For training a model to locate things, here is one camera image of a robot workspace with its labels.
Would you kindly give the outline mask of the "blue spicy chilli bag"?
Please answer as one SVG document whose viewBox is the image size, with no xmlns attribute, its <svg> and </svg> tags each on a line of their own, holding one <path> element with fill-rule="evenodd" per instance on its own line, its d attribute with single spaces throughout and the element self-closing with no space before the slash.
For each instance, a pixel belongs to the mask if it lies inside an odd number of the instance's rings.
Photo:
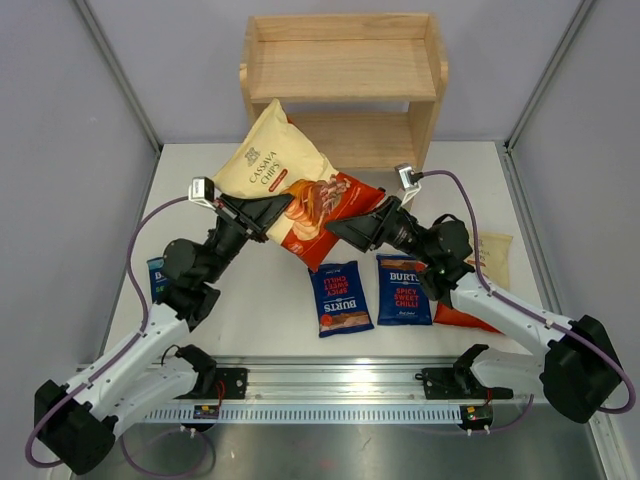
<svg viewBox="0 0 640 480">
<path fill-rule="evenodd" d="M 320 338 L 374 329 L 357 261 L 326 263 L 308 273 Z"/>
<path fill-rule="evenodd" d="M 380 326 L 430 326 L 430 300 L 422 290 L 418 274 L 426 265 L 409 256 L 378 254 Z"/>
</svg>

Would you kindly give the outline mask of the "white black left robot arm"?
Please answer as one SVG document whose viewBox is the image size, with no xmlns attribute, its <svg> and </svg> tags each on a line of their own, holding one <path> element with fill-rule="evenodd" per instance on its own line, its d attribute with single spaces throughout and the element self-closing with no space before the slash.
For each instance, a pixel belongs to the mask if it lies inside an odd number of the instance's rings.
<svg viewBox="0 0 640 480">
<path fill-rule="evenodd" d="M 158 370 L 151 362 L 185 338 L 220 297 L 214 283 L 248 241 L 263 243 L 292 202 L 290 194 L 239 199 L 209 196 L 216 225 L 204 243 L 170 242 L 163 253 L 165 289 L 143 304 L 140 326 L 89 367 L 62 384 L 43 383 L 34 395 L 34 427 L 25 446 L 28 462 L 40 441 L 64 465 L 83 475 L 98 466 L 130 426 L 156 406 L 181 395 L 208 396 L 216 385 L 216 361 L 194 345 L 179 348 Z"/>
</svg>

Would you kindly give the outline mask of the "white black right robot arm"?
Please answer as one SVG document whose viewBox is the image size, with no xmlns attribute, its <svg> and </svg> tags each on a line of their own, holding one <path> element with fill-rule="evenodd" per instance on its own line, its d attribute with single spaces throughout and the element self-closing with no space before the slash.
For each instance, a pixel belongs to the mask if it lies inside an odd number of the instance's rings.
<svg viewBox="0 0 640 480">
<path fill-rule="evenodd" d="M 367 214 L 330 221 L 326 228 L 362 252 L 388 244 L 423 263 L 417 278 L 431 301 L 482 320 L 525 349 L 507 354 L 486 345 L 470 348 L 453 367 L 463 395 L 485 388 L 538 394 L 566 418 L 585 423 L 630 382 L 600 321 L 534 307 L 468 264 L 469 233 L 455 216 L 444 214 L 425 228 L 391 196 Z"/>
</svg>

